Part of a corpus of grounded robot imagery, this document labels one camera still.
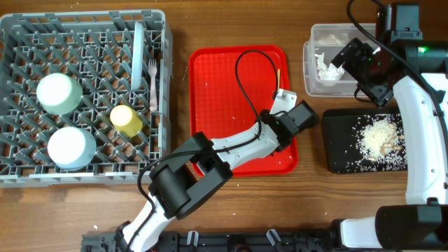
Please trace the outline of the pale green saucer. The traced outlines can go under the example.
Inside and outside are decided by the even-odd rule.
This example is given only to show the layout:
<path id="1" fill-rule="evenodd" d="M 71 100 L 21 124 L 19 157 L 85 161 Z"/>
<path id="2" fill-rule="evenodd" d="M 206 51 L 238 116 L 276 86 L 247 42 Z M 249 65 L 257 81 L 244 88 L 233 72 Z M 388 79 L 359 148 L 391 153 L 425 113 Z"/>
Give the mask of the pale green saucer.
<path id="1" fill-rule="evenodd" d="M 95 156 L 97 143 L 91 133 L 77 127 L 57 130 L 48 142 L 48 154 L 61 169 L 79 170 L 90 164 Z"/>

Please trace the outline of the wooden chopstick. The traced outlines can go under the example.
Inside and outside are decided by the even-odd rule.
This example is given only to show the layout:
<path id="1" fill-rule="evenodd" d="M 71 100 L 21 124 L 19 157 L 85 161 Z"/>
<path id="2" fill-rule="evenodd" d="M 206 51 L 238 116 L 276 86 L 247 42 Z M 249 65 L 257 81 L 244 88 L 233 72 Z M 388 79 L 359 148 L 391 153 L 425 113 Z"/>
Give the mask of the wooden chopstick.
<path id="1" fill-rule="evenodd" d="M 281 80 L 281 70 L 277 69 L 277 72 L 276 72 L 276 91 L 279 91 L 279 89 L 280 89 L 280 80 Z"/>

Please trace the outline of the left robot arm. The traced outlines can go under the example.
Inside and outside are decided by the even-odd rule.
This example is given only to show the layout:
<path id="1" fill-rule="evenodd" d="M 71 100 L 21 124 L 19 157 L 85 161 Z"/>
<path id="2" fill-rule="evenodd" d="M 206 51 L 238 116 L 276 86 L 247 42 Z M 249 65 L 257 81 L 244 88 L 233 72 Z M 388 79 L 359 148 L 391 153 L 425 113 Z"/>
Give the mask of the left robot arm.
<path id="1" fill-rule="evenodd" d="M 258 112 L 249 129 L 222 139 L 192 135 L 172 154 L 148 165 L 147 203 L 132 222 L 120 225 L 115 242 L 121 251 L 148 251 L 174 219 L 201 207 L 233 176 L 233 169 L 289 147 L 293 138 L 315 126 L 319 117 L 294 92 L 280 90 L 270 110 Z"/>

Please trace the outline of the white paper napkin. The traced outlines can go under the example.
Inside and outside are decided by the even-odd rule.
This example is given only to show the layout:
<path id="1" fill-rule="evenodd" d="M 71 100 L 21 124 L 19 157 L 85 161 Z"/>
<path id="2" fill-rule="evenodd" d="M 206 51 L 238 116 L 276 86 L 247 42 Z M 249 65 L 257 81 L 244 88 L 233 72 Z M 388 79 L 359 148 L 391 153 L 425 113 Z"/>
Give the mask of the white paper napkin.
<path id="1" fill-rule="evenodd" d="M 317 76 L 324 81 L 323 86 L 332 87 L 337 84 L 337 81 L 345 74 L 345 70 L 340 66 L 336 67 L 334 64 L 329 65 L 324 63 L 325 53 L 315 54 Z"/>

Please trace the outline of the yellow plastic cup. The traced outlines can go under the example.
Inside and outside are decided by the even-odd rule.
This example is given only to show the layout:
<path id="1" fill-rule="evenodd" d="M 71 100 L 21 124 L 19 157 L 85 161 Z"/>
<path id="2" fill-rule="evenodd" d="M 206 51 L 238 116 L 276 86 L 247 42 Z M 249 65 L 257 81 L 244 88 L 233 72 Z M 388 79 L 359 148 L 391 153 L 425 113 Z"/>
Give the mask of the yellow plastic cup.
<path id="1" fill-rule="evenodd" d="M 126 105 L 114 107 L 109 118 L 115 129 L 129 138 L 136 136 L 143 129 L 143 122 L 137 112 Z"/>

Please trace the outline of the pale green bowl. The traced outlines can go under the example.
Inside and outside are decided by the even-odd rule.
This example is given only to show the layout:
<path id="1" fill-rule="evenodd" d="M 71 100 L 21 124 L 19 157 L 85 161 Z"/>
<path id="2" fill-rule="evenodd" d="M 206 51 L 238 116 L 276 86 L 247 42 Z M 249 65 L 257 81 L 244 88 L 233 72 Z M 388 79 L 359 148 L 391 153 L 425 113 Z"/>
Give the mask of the pale green bowl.
<path id="1" fill-rule="evenodd" d="M 36 96 L 42 107 L 53 115 L 64 115 L 78 107 L 83 95 L 81 84 L 62 73 L 51 73 L 40 80 Z"/>

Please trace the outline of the large pale blue plate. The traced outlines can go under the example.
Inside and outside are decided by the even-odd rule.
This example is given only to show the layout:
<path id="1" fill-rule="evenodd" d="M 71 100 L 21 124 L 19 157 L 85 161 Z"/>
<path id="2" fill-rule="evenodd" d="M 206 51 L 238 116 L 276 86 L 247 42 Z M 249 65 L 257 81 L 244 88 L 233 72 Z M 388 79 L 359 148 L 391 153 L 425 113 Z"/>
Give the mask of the large pale blue plate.
<path id="1" fill-rule="evenodd" d="M 141 85 L 144 59 L 144 27 L 136 22 L 134 26 L 131 91 L 138 90 Z"/>

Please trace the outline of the white plastic fork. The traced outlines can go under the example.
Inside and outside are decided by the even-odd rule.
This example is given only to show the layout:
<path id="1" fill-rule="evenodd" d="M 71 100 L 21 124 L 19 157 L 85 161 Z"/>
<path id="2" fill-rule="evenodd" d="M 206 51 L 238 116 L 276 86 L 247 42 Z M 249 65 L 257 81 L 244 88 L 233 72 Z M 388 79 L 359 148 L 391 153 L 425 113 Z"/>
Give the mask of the white plastic fork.
<path id="1" fill-rule="evenodd" d="M 156 75 L 158 72 L 157 62 L 154 58 L 150 58 L 148 61 L 148 73 L 150 76 L 150 112 L 155 112 L 158 109 L 158 96 L 156 88 Z"/>

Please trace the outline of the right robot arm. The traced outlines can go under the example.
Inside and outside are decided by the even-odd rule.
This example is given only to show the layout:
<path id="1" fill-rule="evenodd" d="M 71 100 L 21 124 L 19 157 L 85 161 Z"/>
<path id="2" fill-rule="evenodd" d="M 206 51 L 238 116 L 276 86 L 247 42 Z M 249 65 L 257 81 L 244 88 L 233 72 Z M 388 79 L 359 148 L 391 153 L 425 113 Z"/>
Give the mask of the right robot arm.
<path id="1" fill-rule="evenodd" d="M 447 44 L 425 41 L 417 3 L 379 4 L 376 30 L 333 59 L 376 106 L 397 101 L 405 134 L 404 205 L 337 219 L 326 241 L 339 250 L 447 249 Z"/>

